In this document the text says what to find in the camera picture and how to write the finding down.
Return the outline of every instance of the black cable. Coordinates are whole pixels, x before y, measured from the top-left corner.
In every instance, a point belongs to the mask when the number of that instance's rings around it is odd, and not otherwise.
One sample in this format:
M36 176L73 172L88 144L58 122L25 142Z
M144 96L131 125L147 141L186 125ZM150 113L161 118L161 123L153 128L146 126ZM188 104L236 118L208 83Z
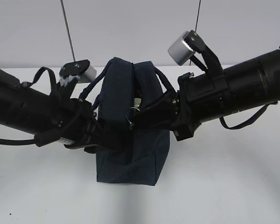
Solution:
M220 118L220 122L221 122L221 125L226 128L226 129L229 129L229 130L238 130L238 129L241 129L241 128L244 128L246 126L249 126L251 124L253 124L258 118L260 118L260 116L267 110L268 106L269 105L274 105L276 103L272 103L272 104L267 104L263 107L261 107L252 117L250 117L248 120L246 120L245 122L239 124L239 125L236 125L234 127L229 127L227 124L226 124L226 121L224 119L224 117L221 117Z
M54 97L57 97L57 83L56 83L56 77L55 77L55 73L53 72L52 69L49 69L47 67L41 67L37 73L35 74L33 81L30 82L23 82L22 86L23 87L31 87L32 85L34 85L35 83L38 82L38 80L40 79L40 77L42 76L42 74L48 71L49 74L49 78L50 78L50 84L51 84L51 95Z
M0 145L5 146L27 146L35 144L35 140L7 140L7 139L0 139Z
M198 4L198 11L197 11L196 25L195 25L195 33L197 31L198 19L199 19L199 14L200 14L200 6L201 6L201 0L199 0L199 4Z
M113 63L113 59L111 59L107 63L107 65L103 69L102 73L98 77L96 77L96 79L92 83L90 83L86 88L83 89L83 91L80 93L79 99L86 99L88 97L89 93L96 86L96 84L98 84L99 81L101 81L105 77L106 72L112 63Z
M174 90L173 86L171 85L171 83L168 81L167 77L164 75L163 72L161 72L159 69L157 69L156 67L154 68L155 73L157 74L157 76L160 78L161 83L164 85L164 87L166 88L166 90Z

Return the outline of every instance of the wire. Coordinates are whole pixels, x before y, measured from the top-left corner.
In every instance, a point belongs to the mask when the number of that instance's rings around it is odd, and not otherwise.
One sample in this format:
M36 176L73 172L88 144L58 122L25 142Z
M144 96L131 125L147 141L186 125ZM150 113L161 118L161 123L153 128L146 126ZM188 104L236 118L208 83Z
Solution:
M65 14L65 9L64 9L63 0L60 0L60 3L61 3L62 13L63 13L64 22L65 22L65 26L66 26L67 36L68 36L68 39L69 39L69 42L70 42L71 54L72 54L73 60L74 60L74 62L75 62L75 61L76 61L76 58L75 58L75 54L74 54L73 44L72 44L72 42L71 42L70 29L69 29L69 25L68 25L68 23L67 23L67 18L66 18L66 14Z
M43 73L45 71L48 71L49 74L49 78L50 78L50 84L51 84L51 95L54 97L57 97L57 84L56 84L56 77L55 74L53 72L52 69L49 69L47 67L41 67L37 73L35 74L33 81L30 82L23 82L22 86L23 87L31 87L32 85L34 85L35 83L38 82L38 80L40 79L40 77L43 75Z
M197 31L197 26L198 26L198 19L199 19L199 14L200 14L200 6L201 6L201 0L199 0L198 4L198 11L197 11L197 17L196 17L196 25L195 25L195 33Z
M35 144L35 140L7 140L7 139L0 139L0 145L6 146L27 146Z

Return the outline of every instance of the white label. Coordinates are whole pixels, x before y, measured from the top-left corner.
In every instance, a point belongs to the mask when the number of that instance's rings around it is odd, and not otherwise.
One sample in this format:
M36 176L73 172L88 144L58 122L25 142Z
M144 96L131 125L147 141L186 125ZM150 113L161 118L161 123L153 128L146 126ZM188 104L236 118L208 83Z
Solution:
M66 138L63 138L61 137L59 141L57 141L61 144L64 144L64 145L72 145L74 144L75 142L73 140L70 140L70 139L66 139Z

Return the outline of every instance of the cable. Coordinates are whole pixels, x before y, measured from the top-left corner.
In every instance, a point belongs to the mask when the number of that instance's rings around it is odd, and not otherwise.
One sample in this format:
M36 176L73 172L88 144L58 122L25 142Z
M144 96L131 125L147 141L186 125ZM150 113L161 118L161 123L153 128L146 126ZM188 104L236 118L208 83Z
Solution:
M73 44L72 44L72 42L71 42L70 29L69 29L69 25L68 25L67 19L66 19L66 14L65 14L65 9L64 9L63 0L60 0L60 3L61 3L62 13L63 13L64 22L65 22L65 26L66 26L67 36L68 36L69 42L70 42L71 54L72 54L73 60L74 60L74 62L75 62L75 61L76 61L76 58L75 58L75 54L74 54Z
M173 86L171 85L171 83L169 82L169 80L167 79L167 77L164 75L163 72L161 72L156 67L154 68L154 71L157 74L157 76L160 78L160 81L164 85L166 90L174 90Z
M5 146L27 146L35 144L35 140L7 140L7 139L0 139L0 145Z
M198 11L197 11L196 25L195 25L195 33L197 31L198 19L199 19L199 14L200 14L200 6L201 6L201 0L199 0L199 4L198 4Z
M23 82L21 85L25 88L27 87L31 87L32 85L34 85L35 83L38 82L38 80L40 79L40 77L42 76L42 74L45 72L45 71L48 71L48 74L49 74L49 78L50 78L50 84L51 84L51 95L54 96L54 97L57 97L57 84L56 84L56 77L55 77L55 74L53 72L52 69L49 69L47 67L41 67L37 73L35 74L34 78L33 78L33 81L30 83L30 82Z

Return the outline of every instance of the cylindrical joint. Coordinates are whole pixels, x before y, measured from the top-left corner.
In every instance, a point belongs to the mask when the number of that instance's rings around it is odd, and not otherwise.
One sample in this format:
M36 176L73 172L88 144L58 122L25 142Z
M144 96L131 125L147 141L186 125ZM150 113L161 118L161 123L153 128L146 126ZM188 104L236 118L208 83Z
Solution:
M200 122L280 101L280 50L227 68L216 82L206 74L186 80L187 102ZM216 89L221 82L227 88Z

